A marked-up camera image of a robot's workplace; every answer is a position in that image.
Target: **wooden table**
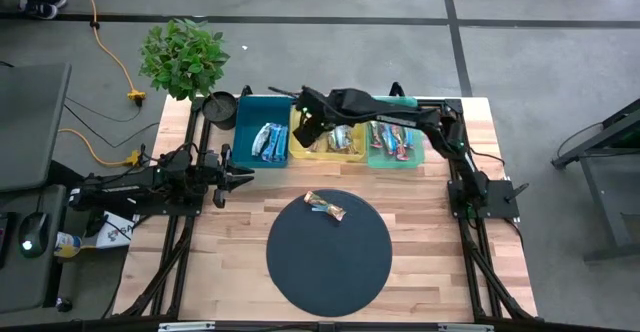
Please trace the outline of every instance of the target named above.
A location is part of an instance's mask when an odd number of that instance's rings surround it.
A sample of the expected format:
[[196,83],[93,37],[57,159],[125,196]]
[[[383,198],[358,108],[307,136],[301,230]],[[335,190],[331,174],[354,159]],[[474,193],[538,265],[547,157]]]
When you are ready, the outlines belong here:
[[[462,101],[474,149],[499,156],[488,100]],[[183,143],[189,107],[189,102],[167,99],[154,156]],[[233,131],[214,128],[209,147],[219,150],[225,142],[233,142]],[[460,232],[450,217],[445,188],[448,163],[426,144],[426,162],[416,169],[376,170],[366,164],[290,159],[286,169],[256,170],[253,182],[228,195],[225,209],[217,209],[207,196],[203,213],[196,219],[180,319],[325,319],[299,310],[286,300],[269,277],[265,251],[271,224],[284,206],[309,190],[336,188],[361,196],[378,210],[391,234],[393,263],[385,287],[371,304],[331,320],[472,321]],[[474,160],[490,178],[503,177],[499,162],[481,156]],[[114,313],[129,307],[156,273],[167,220],[152,217],[135,230]],[[496,273],[523,308],[535,315],[517,234],[502,220],[487,220],[486,225]],[[490,313],[486,283],[483,278],[479,283],[483,306]],[[172,286],[170,277],[165,307]]]

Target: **plastic bin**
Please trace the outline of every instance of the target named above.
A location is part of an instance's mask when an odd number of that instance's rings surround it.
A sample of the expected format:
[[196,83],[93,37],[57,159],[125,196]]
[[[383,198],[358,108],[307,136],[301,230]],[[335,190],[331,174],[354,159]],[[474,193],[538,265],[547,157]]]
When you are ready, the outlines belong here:
[[[376,97],[377,100],[391,102],[399,105],[416,107],[418,101],[413,97]],[[413,148],[407,148],[409,157],[406,161],[399,161],[395,156],[389,155],[387,150],[383,148],[371,147],[371,127],[366,124],[367,135],[367,164],[371,168],[416,168],[424,162],[424,146],[422,139],[424,137],[422,131],[409,129],[413,135]]]
[[[353,145],[358,151],[356,154],[345,153],[333,153],[333,152],[310,152],[308,149],[302,147],[296,137],[293,135],[293,131],[298,128],[300,124],[300,112],[295,108],[291,109],[291,118],[289,121],[289,152],[295,158],[302,159],[319,159],[319,160],[331,160],[342,162],[364,162],[367,151],[367,137],[365,135],[365,128],[363,125],[355,125],[351,131],[353,137]],[[326,140],[320,139],[321,150],[326,149]]]
[[288,97],[247,96],[238,100],[238,117],[231,157],[234,163],[248,168],[283,168],[287,166],[287,154],[285,154],[284,161],[266,162],[260,156],[252,156],[251,147],[256,135],[266,123],[277,123],[289,127],[291,104],[292,99]]

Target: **black circular mat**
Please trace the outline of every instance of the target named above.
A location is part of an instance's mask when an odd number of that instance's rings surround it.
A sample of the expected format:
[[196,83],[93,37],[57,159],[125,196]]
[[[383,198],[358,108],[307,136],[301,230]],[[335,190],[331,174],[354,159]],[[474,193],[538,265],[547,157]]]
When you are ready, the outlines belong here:
[[346,214],[338,222],[312,211],[304,196],[276,218],[267,241],[273,283],[296,307],[325,317],[369,304],[391,270],[391,238],[378,212],[351,193],[314,191]]

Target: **concrete floor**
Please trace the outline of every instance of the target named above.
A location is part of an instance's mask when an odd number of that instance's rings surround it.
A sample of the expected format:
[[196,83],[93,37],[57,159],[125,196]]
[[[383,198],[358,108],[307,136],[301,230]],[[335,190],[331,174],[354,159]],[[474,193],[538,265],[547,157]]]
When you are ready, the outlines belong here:
[[[444,0],[96,0],[103,13],[446,17]],[[638,20],[640,0],[454,0],[459,18]],[[68,11],[89,12],[88,0],[69,0]],[[156,122],[164,94],[137,76],[138,48],[153,24],[103,23],[103,41],[149,92],[138,118],[104,121],[74,108],[113,142]],[[449,27],[220,24],[232,56],[219,88],[239,92],[250,84],[318,89],[353,86],[386,93],[399,81],[414,96],[460,96]],[[507,172],[531,187],[518,199],[525,254],[541,317],[555,322],[638,329],[639,259],[586,265],[582,255],[607,246],[579,166],[554,170],[549,161],[574,131],[602,120],[638,98],[640,31],[637,29],[462,28],[474,96],[490,99]],[[0,60],[16,65],[69,62],[68,94],[116,118],[135,108],[126,100],[121,71],[95,45],[85,22],[0,22]],[[61,126],[88,132],[65,112]],[[96,152],[119,160],[145,143],[154,128],[111,149],[87,133]],[[114,173],[97,165],[74,136],[61,135],[55,157],[78,172]],[[79,228],[82,215],[69,217]],[[65,268],[63,288],[76,308],[68,314],[31,310],[0,315],[0,325],[98,318],[107,308],[125,251],[85,254]]]

